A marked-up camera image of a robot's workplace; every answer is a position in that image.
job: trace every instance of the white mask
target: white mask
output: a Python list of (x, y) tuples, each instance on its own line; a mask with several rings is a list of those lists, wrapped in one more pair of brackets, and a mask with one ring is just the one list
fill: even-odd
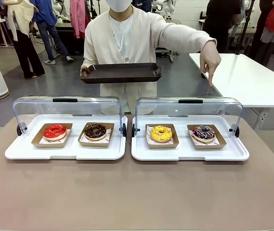
[(125, 11), (132, 0), (106, 0), (107, 4), (110, 8), (115, 12), (123, 12)]

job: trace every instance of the pink cloth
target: pink cloth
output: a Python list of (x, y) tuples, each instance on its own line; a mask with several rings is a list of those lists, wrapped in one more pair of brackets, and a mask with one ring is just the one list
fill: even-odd
[(85, 31), (85, 0), (70, 0), (70, 20), (77, 38)]

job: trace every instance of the transparent acrylic lid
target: transparent acrylic lid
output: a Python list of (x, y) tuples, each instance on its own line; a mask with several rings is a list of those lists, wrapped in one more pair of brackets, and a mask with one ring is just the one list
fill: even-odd
[(27, 126), (39, 116), (92, 116), (118, 115), (120, 131), (121, 104), (118, 98), (24, 96), (15, 100), (13, 111), (19, 128), (25, 133)]
[(139, 131), (138, 120), (144, 116), (151, 117), (219, 117), (226, 121), (230, 132), (235, 134), (242, 104), (233, 98), (224, 97), (190, 97), (190, 98), (140, 98), (136, 106), (135, 135)]

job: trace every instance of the donut icing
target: donut icing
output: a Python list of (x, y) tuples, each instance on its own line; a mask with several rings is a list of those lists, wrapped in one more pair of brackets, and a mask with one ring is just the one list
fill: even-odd
[(67, 128), (61, 124), (54, 124), (47, 127), (44, 131), (44, 137), (50, 141), (63, 138), (66, 135)]
[(208, 126), (205, 126), (205, 125), (196, 126), (193, 129), (193, 134), (196, 137), (204, 139), (204, 140), (211, 140), (216, 137), (216, 132), (214, 131), (214, 129), (212, 129)]
[(101, 124), (92, 124), (84, 129), (84, 134), (90, 139), (102, 139), (106, 135), (106, 127)]
[(157, 142), (165, 143), (171, 140), (172, 131), (164, 126), (156, 126), (151, 130), (151, 137)]

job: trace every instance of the brown paper donut box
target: brown paper donut box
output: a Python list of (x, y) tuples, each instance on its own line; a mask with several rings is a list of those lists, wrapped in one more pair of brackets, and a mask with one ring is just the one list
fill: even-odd
[[(208, 126), (212, 129), (214, 129), (214, 131), (216, 132), (216, 138), (219, 141), (220, 145), (197, 145), (194, 142), (194, 137), (190, 134), (189, 130), (193, 130), (196, 126), (200, 126), (200, 125), (204, 125), (204, 126)], [(188, 129), (188, 135), (190, 136), (191, 142), (194, 145), (194, 148), (197, 150), (202, 150), (202, 149), (221, 149), (223, 148), (227, 143), (225, 141), (225, 139), (222, 137), (221, 133), (218, 131), (218, 129), (216, 128), (215, 125), (213, 124), (197, 124), (197, 125), (187, 125), (187, 129)]]
[(172, 131), (172, 138), (173, 138), (173, 144), (149, 144), (147, 142), (149, 149), (176, 148), (177, 145), (179, 145), (179, 138), (177, 137), (177, 133), (176, 133), (176, 130), (175, 130), (173, 124), (146, 124), (145, 125), (145, 135), (146, 136), (147, 136), (147, 133), (146, 133), (147, 126), (149, 126), (149, 127), (164, 126), (164, 127), (170, 128)]
[(67, 128), (67, 130), (69, 130), (69, 132), (66, 134), (66, 140), (63, 143), (47, 143), (47, 144), (42, 144), (39, 143), (41, 138), (44, 136), (44, 131), (46, 130), (47, 127), (54, 125), (53, 124), (44, 124), (41, 129), (39, 130), (39, 132), (36, 134), (36, 136), (34, 137), (34, 139), (32, 140), (32, 144), (37, 147), (37, 148), (64, 148), (67, 140), (68, 140), (68, 136), (71, 133), (71, 129), (73, 127), (73, 124), (61, 124), (61, 123), (56, 123), (56, 124), (60, 124), (63, 125)]
[(108, 129), (111, 129), (111, 133), (110, 133), (110, 140), (112, 139), (112, 133), (113, 133), (113, 129), (114, 129), (114, 123), (97, 123), (97, 122), (90, 122), (90, 123), (87, 123), (82, 132), (80, 133), (79, 135), (79, 138), (78, 138), (78, 142), (80, 143), (81, 146), (84, 146), (84, 147), (100, 147), (100, 148), (107, 148), (109, 146), (109, 143), (110, 143), (110, 140), (108, 143), (99, 143), (99, 141), (96, 141), (96, 142), (93, 142), (93, 143), (88, 143), (88, 142), (82, 142), (80, 141), (81, 139), (81, 136), (82, 134), (84, 133), (84, 130), (87, 126), (90, 126), (92, 124), (101, 124), (101, 125), (104, 125), (106, 127), (106, 130)]

